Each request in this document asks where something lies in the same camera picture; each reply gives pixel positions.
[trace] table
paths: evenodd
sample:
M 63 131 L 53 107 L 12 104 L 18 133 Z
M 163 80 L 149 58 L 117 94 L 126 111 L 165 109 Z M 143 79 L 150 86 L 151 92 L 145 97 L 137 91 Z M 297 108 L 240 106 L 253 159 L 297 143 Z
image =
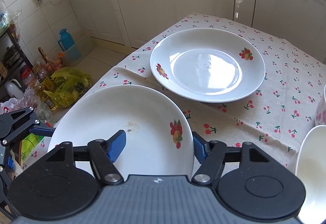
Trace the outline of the table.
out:
M 180 97 L 161 86 L 151 73 L 149 57 L 163 38 L 190 28 L 223 29 L 248 40 L 262 54 L 265 80 L 247 98 L 228 103 L 202 103 Z M 322 97 L 326 66 L 285 39 L 240 23 L 193 13 L 171 26 L 109 70 L 85 96 L 114 85 L 143 85 L 172 99 L 185 114 L 192 131 L 207 141 L 220 140 L 241 147 L 250 141 L 285 167 L 315 126 L 314 115 Z M 194 162 L 194 172 L 199 168 Z M 237 166 L 226 167 L 226 171 Z

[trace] white kettle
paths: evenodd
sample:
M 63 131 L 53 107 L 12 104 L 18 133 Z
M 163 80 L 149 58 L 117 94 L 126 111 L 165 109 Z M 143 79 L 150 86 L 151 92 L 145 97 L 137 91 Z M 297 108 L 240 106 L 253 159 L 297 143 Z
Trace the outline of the white kettle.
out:
M 7 93 L 9 94 L 9 96 L 11 98 L 20 99 L 20 98 L 24 97 L 24 92 L 22 92 L 21 89 L 19 89 L 19 87 L 22 87 L 22 86 L 17 81 L 17 79 L 8 80 L 5 83 L 4 87 L 6 88 Z

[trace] jar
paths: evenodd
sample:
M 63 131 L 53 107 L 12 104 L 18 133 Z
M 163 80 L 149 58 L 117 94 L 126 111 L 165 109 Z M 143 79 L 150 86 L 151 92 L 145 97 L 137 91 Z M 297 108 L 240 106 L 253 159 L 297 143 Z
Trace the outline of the jar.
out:
M 36 81 L 36 77 L 29 68 L 26 68 L 21 74 L 21 80 L 28 86 L 32 81 Z

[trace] cardboard box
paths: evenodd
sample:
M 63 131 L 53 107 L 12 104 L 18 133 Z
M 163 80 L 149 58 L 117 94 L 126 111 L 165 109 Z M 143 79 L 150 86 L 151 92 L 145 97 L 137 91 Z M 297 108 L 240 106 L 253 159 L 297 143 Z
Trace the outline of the cardboard box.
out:
M 0 74 L 5 78 L 8 74 L 8 69 L 0 62 Z

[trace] plate rim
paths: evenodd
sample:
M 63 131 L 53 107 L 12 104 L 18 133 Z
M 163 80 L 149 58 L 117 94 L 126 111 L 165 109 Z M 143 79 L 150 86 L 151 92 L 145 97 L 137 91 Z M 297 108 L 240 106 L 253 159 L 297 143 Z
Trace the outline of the plate rim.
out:
M 198 100 L 198 99 L 195 99 L 195 98 L 193 98 L 193 97 L 183 95 L 183 94 L 181 94 L 180 92 L 177 92 L 177 91 L 175 91 L 175 90 L 173 90 L 173 89 L 169 89 L 168 87 L 166 87 L 166 86 L 164 85 L 164 83 L 161 81 L 160 78 L 157 78 L 157 77 L 156 77 L 156 75 L 154 74 L 154 73 L 155 73 L 155 70 L 154 70 L 154 67 L 153 67 L 153 65 L 152 65 L 152 56 L 153 56 L 153 53 L 154 53 L 155 49 L 159 48 L 159 47 L 160 47 L 160 44 L 161 44 L 165 39 L 169 38 L 170 36 L 172 36 L 172 35 L 174 35 L 174 34 L 177 34 L 177 33 L 180 33 L 180 32 L 184 32 L 184 31 L 189 31 L 189 30 L 198 30 L 198 29 L 208 29 L 208 30 L 224 31 L 224 32 L 227 32 L 227 33 L 233 34 L 233 35 L 235 35 L 235 36 L 237 36 L 237 37 L 243 39 L 244 41 L 246 41 L 247 43 L 249 43 L 253 48 L 255 48 L 255 50 L 259 53 L 261 60 L 263 61 L 263 65 L 264 65 L 264 74 L 263 74 L 263 77 L 262 77 L 261 82 L 259 83 L 259 85 L 258 85 L 258 86 L 253 90 L 253 91 L 249 92 L 249 93 L 246 94 L 246 95 L 243 95 L 243 96 L 241 96 L 241 97 L 238 97 L 238 98 L 236 98 L 236 99 L 228 99 L 228 100 L 208 100 L 208 99 L 207 99 L 207 100 Z M 177 95 L 179 95 L 179 96 L 181 96 L 181 97 L 183 97 L 183 98 L 187 98 L 187 99 L 190 99 L 190 100 L 193 100 L 193 101 L 196 101 L 196 102 L 224 103 L 224 102 L 235 102 L 235 101 L 241 100 L 241 99 L 246 98 L 246 97 L 248 97 L 249 95 L 253 94 L 253 93 L 254 93 L 254 92 L 255 92 L 255 91 L 260 87 L 260 85 L 261 85 L 261 84 L 263 83 L 263 81 L 264 81 L 265 74 L 266 74 L 266 65 L 265 65 L 265 61 L 264 61 L 264 59 L 263 59 L 261 53 L 258 51 L 258 49 L 257 49 L 254 45 L 252 45 L 248 40 L 244 39 L 243 37 L 238 36 L 238 35 L 235 34 L 235 33 L 232 33 L 232 32 L 229 32 L 229 31 L 225 31 L 225 30 L 221 30 L 221 29 L 216 29 L 216 28 L 191 28 L 191 29 L 186 29 L 186 30 L 182 30 L 182 31 L 178 31 L 178 32 L 175 32 L 175 33 L 170 34 L 170 35 L 167 36 L 166 38 L 162 39 L 158 44 L 156 44 L 156 46 L 154 47 L 154 49 L 153 49 L 153 51 L 152 51 L 152 53 L 151 53 L 151 56 L 150 56 L 150 58 L 149 58 L 149 65 L 150 65 L 150 67 L 151 67 L 151 71 L 152 71 L 152 74 L 153 74 L 154 78 L 155 78 L 155 79 L 156 79 L 156 80 L 157 80 L 157 81 L 158 81 L 162 86 L 164 86 L 166 89 L 170 90 L 171 92 L 173 92 L 173 93 L 175 93 L 175 94 L 177 94 Z
M 83 97 L 83 98 L 81 98 L 75 105 L 77 105 L 77 104 L 79 104 L 81 101 L 83 101 L 83 100 L 85 100 L 87 97 L 89 97 L 89 96 L 96 96 L 96 93 L 98 93 L 98 92 L 103 92 L 103 90 L 106 90 L 106 89 L 112 89 L 112 88 L 115 88 L 115 89 L 118 89 L 118 88 L 127 88 L 127 89 L 130 89 L 130 87 L 138 87 L 138 88 L 140 88 L 140 89 L 146 89 L 146 90 L 151 90 L 151 91 L 154 91 L 154 93 L 156 93 L 158 96 L 162 96 L 162 98 L 165 98 L 165 99 L 167 99 L 169 102 L 171 102 L 172 103 L 172 105 L 174 106 L 174 108 L 175 108 L 175 110 L 177 111 L 177 112 L 179 112 L 179 114 L 180 114 L 180 120 L 182 119 L 183 121 L 184 121 L 184 123 L 185 123 L 185 125 L 186 125 L 186 128 L 183 128 L 182 130 L 183 131 L 186 131 L 186 130 L 188 130 L 188 132 L 189 132 L 189 135 L 190 135 L 190 140 L 193 142 L 193 135 L 192 135 L 192 132 L 191 132 L 191 128 L 190 128 L 190 125 L 189 125 L 189 122 L 187 121 L 187 119 L 186 119 L 186 117 L 184 116 L 184 114 L 183 114 L 183 112 L 181 111 L 181 109 L 178 107 L 178 105 L 173 101 L 173 100 L 171 100 L 168 96 L 166 96 L 165 94 L 163 94 L 162 92 L 159 92 L 159 91 L 157 91 L 156 89 L 153 89 L 153 88 L 150 88 L 150 87 L 147 87 L 147 86 L 143 86 L 143 85 L 136 85 L 136 84 L 132 84 L 132 85 L 114 85 L 114 86 L 109 86 L 109 87 L 105 87 L 105 88 L 103 88 L 103 89 L 99 89 L 99 90 L 97 90 L 97 91 L 95 91 L 95 92 L 93 92 L 93 93 L 91 93 L 91 94 L 89 94 L 89 95 L 87 95 L 87 96 L 85 96 L 85 97 Z M 47 153 L 48 152 L 50 152 L 54 147 L 52 147 L 52 148 L 50 148 L 50 145 L 51 145 L 51 142 L 52 142 L 52 139 L 53 139 L 53 137 L 51 137 L 51 140 L 50 140 L 50 143 L 49 143 L 49 146 L 48 146 L 48 151 L 47 151 Z

